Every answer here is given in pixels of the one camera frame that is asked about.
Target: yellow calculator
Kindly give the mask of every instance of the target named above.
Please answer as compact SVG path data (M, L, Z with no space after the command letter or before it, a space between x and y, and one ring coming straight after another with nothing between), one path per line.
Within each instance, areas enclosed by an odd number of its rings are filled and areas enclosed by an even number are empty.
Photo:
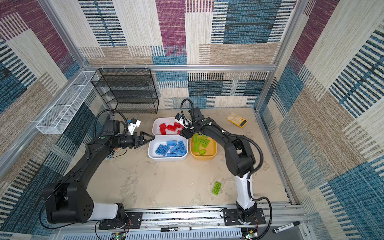
M240 117L239 115L236 115L234 113L231 113L228 117L227 120L230 121L231 123L235 124L238 127L244 127L245 124L247 124L247 120L244 118Z

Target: black marker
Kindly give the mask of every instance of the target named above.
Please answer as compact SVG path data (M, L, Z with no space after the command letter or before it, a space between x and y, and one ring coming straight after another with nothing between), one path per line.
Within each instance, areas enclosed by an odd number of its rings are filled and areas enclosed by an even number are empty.
M162 227L161 232L191 231L192 227Z
M275 228L272 230L273 233L278 233L278 232L282 232L284 230L287 230L288 228L292 228L294 226L297 226L299 225L300 222L299 221L296 221L296 222L293 222L293 223L290 223L288 225L285 225L285 226L281 226L281 227L278 227L278 228Z

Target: white mesh basket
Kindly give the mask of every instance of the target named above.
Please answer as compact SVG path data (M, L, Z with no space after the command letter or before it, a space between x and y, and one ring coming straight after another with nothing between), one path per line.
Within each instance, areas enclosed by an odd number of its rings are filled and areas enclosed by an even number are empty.
M94 81L98 80L93 71L83 71L71 83L69 88L60 96L55 104L44 115L36 128L43 134L63 134L71 122L73 116L79 110L84 100L93 88L90 82L92 76Z

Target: marbled surface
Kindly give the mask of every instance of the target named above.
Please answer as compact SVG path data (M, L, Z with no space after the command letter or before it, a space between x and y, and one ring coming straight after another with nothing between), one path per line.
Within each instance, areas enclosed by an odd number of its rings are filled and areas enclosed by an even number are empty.
M153 121L175 116L179 110L159 109L158 114L126 114L141 121L137 131L152 133ZM255 197L266 196L271 201L288 201L261 130L251 108L202 109L206 117L233 134L245 135L257 142L264 154L262 168L253 174ZM239 128L226 117L235 113L248 120ZM253 148L256 163L259 156ZM148 145L128 149L124 156L104 161L88 185L96 202L120 202L125 208L177 207L194 205L234 204L237 198L235 177L225 164L224 149L211 161L195 160L190 153L183 161L156 162L149 158ZM218 196L212 194L215 182L222 186Z

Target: white plastic bin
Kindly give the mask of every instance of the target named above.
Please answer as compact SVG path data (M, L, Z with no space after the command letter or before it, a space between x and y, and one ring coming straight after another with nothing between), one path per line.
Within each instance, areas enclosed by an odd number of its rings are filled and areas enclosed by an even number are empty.
M168 125L173 125L173 124L175 124L175 118L171 117L171 118L158 118L158 119L156 119L153 122L153 126L152 126L152 134L153 135L155 135L155 136L164 136L164 135L161 135L161 132L160 132L160 124L162 124L162 123L165 123L167 126ZM167 133L167 135L177 135L177 131L178 130L181 130L181 128L176 129L175 132L166 129L166 133Z
M176 140L177 142L183 141L185 149L187 150L187 153L184 156L181 157L166 157L163 155L158 155L156 153L157 148L161 145L167 145L167 141ZM188 154L188 141L186 138L180 136L180 135L162 135L162 136L156 136L154 140L149 142L148 147L148 156L152 158L155 161L181 161L184 160L187 157Z

